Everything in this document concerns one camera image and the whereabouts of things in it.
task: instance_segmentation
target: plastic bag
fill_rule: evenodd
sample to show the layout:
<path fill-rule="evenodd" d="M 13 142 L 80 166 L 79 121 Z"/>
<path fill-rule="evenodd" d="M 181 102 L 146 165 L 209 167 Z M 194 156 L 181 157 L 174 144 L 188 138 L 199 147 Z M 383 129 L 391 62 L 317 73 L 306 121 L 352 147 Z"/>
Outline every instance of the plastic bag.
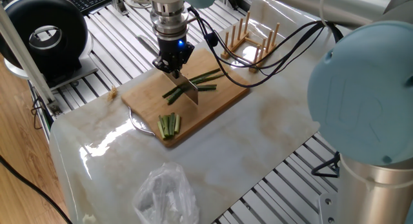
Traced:
<path fill-rule="evenodd" d="M 151 171 L 134 197 L 142 224 L 197 224 L 195 194 L 181 165 L 164 163 Z"/>

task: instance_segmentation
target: metal grating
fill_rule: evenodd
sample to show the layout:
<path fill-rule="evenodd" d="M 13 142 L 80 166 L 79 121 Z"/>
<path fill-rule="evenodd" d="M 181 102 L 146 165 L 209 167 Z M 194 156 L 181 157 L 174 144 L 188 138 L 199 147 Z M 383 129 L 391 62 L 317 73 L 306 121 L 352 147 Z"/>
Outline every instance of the metal grating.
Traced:
<path fill-rule="evenodd" d="M 338 179 L 311 175 L 335 150 L 318 133 L 218 217 L 217 224 L 319 223 L 318 198 L 337 192 Z M 334 173 L 325 168 L 326 173 Z"/>

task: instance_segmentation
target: black cable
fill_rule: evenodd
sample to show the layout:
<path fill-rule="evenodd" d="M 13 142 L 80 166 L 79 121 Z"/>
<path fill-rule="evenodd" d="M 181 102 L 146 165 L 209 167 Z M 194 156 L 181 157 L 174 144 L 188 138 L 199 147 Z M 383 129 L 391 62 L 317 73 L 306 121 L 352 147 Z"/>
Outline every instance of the black cable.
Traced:
<path fill-rule="evenodd" d="M 338 173 L 339 173 L 339 167 L 337 165 L 338 161 L 340 161 L 340 153 L 336 152 L 334 154 L 334 157 L 330 160 L 328 160 L 327 162 L 324 162 L 318 166 L 316 166 L 313 170 L 311 170 L 311 174 L 313 176 L 322 176 L 322 177 L 328 177 L 328 178 L 338 178 Z M 337 174 L 324 174 L 324 173 L 319 173 L 318 171 L 333 164 L 336 168 L 335 171 Z"/>
<path fill-rule="evenodd" d="M 66 214 L 63 212 L 63 210 L 60 209 L 59 205 L 56 204 L 56 202 L 54 202 L 52 200 L 52 198 L 50 198 L 45 192 L 43 192 L 39 187 L 35 186 L 32 182 L 30 182 L 29 180 L 27 180 L 25 177 L 23 177 L 22 175 L 20 175 L 20 173 L 18 173 L 9 163 L 7 163 L 7 161 L 2 157 L 2 155 L 0 155 L 0 163 L 5 166 L 5 168 L 11 173 L 13 174 L 13 176 L 15 176 L 17 179 L 19 179 L 21 182 L 23 182 L 24 184 L 26 184 L 27 186 L 29 186 L 31 189 L 33 189 L 34 191 L 36 191 L 40 196 L 42 196 L 47 202 L 49 202 L 49 204 L 51 204 L 51 206 L 53 206 L 53 208 L 56 209 L 56 211 L 60 214 L 60 216 L 62 216 L 62 218 L 68 223 L 68 224 L 72 224 L 72 222 L 70 221 L 70 219 L 68 218 L 68 216 L 66 216 Z"/>
<path fill-rule="evenodd" d="M 319 30 L 320 28 L 324 28 L 324 24 L 321 21 L 313 21 L 311 23 L 307 23 L 305 25 L 303 25 L 302 27 L 298 28 L 295 32 L 293 32 L 291 35 L 289 35 L 286 39 L 284 39 L 280 44 L 277 45 L 277 47 L 275 47 L 266 57 L 264 57 L 263 59 L 261 59 L 260 61 L 253 63 L 253 64 L 246 64 L 244 61 L 240 60 L 237 56 L 235 56 L 228 48 L 227 46 L 225 46 L 223 40 L 221 39 L 221 37 L 219 36 L 219 34 L 213 30 L 213 28 L 209 25 L 209 23 L 207 21 L 205 21 L 203 18 L 201 18 L 199 16 L 199 13 L 195 10 L 195 8 L 190 7 L 188 8 L 188 11 L 193 12 L 194 15 L 197 17 L 197 22 L 199 24 L 199 26 L 201 27 L 201 31 L 202 34 L 204 35 L 204 38 L 206 40 L 206 43 L 208 44 L 208 47 L 210 48 L 211 52 L 213 53 L 220 69 L 222 70 L 222 72 L 224 73 L 224 75 L 234 84 L 244 87 L 244 88 L 252 88 L 252 87 L 256 87 L 258 85 L 263 84 L 265 81 L 269 80 L 273 75 L 277 74 L 279 72 L 279 69 L 287 62 L 287 60 L 289 59 L 289 57 L 297 50 L 297 48 L 299 48 L 312 34 L 314 34 L 317 30 Z M 261 81 L 252 84 L 252 85 L 243 85 L 241 83 L 238 83 L 237 81 L 235 81 L 234 79 L 232 79 L 229 74 L 225 71 L 225 69 L 223 68 L 221 63 L 225 63 L 228 65 L 233 65 L 232 63 L 226 62 L 223 59 L 221 59 L 215 52 L 214 50 L 214 45 L 212 45 L 212 43 L 210 42 L 210 34 L 207 33 L 205 24 L 209 27 L 209 29 L 211 31 L 213 31 L 213 33 L 215 34 L 215 36 L 218 39 L 218 43 L 224 48 L 225 52 L 229 54 L 229 56 L 231 56 L 232 58 L 234 58 L 236 61 L 240 62 L 242 65 L 244 66 L 236 66 L 239 68 L 256 68 L 256 69 L 266 69 L 266 68 L 270 68 L 273 66 L 277 66 L 271 74 L 269 74 L 266 78 L 262 79 Z M 287 42 L 291 37 L 293 37 L 294 35 L 296 35 L 299 31 L 301 31 L 302 29 L 313 25 L 313 27 L 308 30 L 302 37 L 301 39 L 296 43 L 296 45 L 294 46 L 294 48 L 287 54 L 285 55 L 283 58 L 281 58 L 280 60 L 278 60 L 277 62 L 268 65 L 268 66 L 261 66 L 258 67 L 256 66 L 258 63 L 262 62 L 263 60 L 265 60 L 270 54 L 272 54 L 275 50 L 277 50 L 280 46 L 282 46 L 285 42 Z M 343 34 L 341 34 L 341 32 L 338 30 L 338 28 L 333 24 L 328 22 L 327 23 L 328 27 L 332 30 L 332 33 L 334 35 L 334 38 L 337 41 L 339 41 L 342 37 Z"/>
<path fill-rule="evenodd" d="M 293 59 L 291 59 L 284 67 L 283 69 L 281 69 L 278 73 L 282 72 L 290 63 L 292 63 L 294 60 L 296 60 L 298 57 L 300 57 L 302 54 L 304 54 L 304 52 L 306 52 L 318 39 L 318 37 L 321 35 L 322 31 L 324 30 L 324 28 L 322 28 L 319 32 L 318 35 L 316 36 L 316 38 L 314 38 L 314 40 L 309 44 L 308 47 L 306 47 L 306 49 L 304 49 L 300 54 L 298 54 L 296 57 L 294 57 Z M 259 70 L 264 76 L 268 76 L 267 74 L 265 74 L 263 72 L 262 69 Z"/>
<path fill-rule="evenodd" d="M 41 107 L 41 106 L 35 107 L 35 106 L 36 106 L 36 103 L 37 103 L 40 99 L 41 99 L 40 96 L 38 96 L 38 97 L 33 101 L 33 106 L 32 106 L 32 109 L 30 110 L 30 112 L 32 113 L 32 115 L 33 115 L 33 117 L 34 117 L 33 127 L 34 127 L 35 130 L 40 130 L 40 129 L 42 128 L 42 126 L 36 127 L 36 115 L 37 115 L 38 110 L 39 110 L 39 109 L 42 109 L 42 107 Z"/>

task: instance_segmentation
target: computer keyboard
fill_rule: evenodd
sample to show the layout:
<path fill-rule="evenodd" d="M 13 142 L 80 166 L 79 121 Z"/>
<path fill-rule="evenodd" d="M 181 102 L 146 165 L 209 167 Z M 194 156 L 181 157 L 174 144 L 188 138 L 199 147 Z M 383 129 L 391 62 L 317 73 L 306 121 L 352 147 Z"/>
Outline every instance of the computer keyboard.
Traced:
<path fill-rule="evenodd" d="M 83 15 L 88 15 L 89 11 L 92 11 L 100 6 L 109 3 L 111 0 L 70 0 L 81 11 Z"/>

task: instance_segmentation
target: wooden peg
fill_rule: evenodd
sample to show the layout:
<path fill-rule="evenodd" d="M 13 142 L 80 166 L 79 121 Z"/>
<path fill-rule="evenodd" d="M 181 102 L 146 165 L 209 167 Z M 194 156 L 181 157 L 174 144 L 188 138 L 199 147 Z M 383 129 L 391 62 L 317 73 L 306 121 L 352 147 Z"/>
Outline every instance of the wooden peg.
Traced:
<path fill-rule="evenodd" d="M 236 26 L 232 26 L 232 36 L 231 36 L 231 47 L 234 47 L 234 37 L 235 37 L 235 28 Z"/>
<path fill-rule="evenodd" d="M 271 41 L 272 33 L 273 31 L 270 32 L 270 35 L 268 37 L 267 47 L 265 48 L 265 53 L 268 53 L 268 49 L 270 48 L 270 41 Z"/>
<path fill-rule="evenodd" d="M 259 57 L 258 60 L 261 60 L 263 58 L 263 54 L 264 54 L 264 46 L 265 46 L 265 42 L 267 41 L 267 39 L 263 39 L 263 45 L 262 45 L 262 49 L 261 52 L 259 53 Z"/>
<path fill-rule="evenodd" d="M 261 45 L 260 44 L 258 44 L 257 45 L 257 50 L 256 50 L 256 56 L 254 57 L 254 63 L 256 63 L 257 62 L 257 58 L 258 58 L 258 53 L 259 53 L 259 49 L 261 48 Z"/>
<path fill-rule="evenodd" d="M 247 33 L 247 28 L 248 28 L 248 22 L 250 21 L 250 11 L 247 12 L 247 18 L 245 19 L 245 28 L 244 28 L 244 34 Z"/>
<path fill-rule="evenodd" d="M 278 28 L 279 28 L 279 23 L 277 23 L 276 32 L 274 33 L 274 38 L 272 39 L 272 43 L 271 43 L 272 46 L 274 46 L 275 43 L 276 43 L 276 38 L 277 38 L 277 34 L 278 34 Z"/>
<path fill-rule="evenodd" d="M 225 46 L 228 47 L 228 36 L 229 36 L 229 32 L 225 33 Z"/>
<path fill-rule="evenodd" d="M 254 45 L 260 45 L 258 42 L 252 40 L 252 39 L 249 38 L 249 37 L 246 37 L 246 38 L 245 38 L 245 41 L 247 41 L 247 42 L 249 42 L 249 43 L 252 43 L 252 44 L 254 44 Z"/>
<path fill-rule="evenodd" d="M 237 37 L 238 41 L 239 41 L 239 38 L 241 37 L 241 29 L 243 28 L 243 21 L 244 19 L 242 18 L 239 20 L 238 37 Z"/>

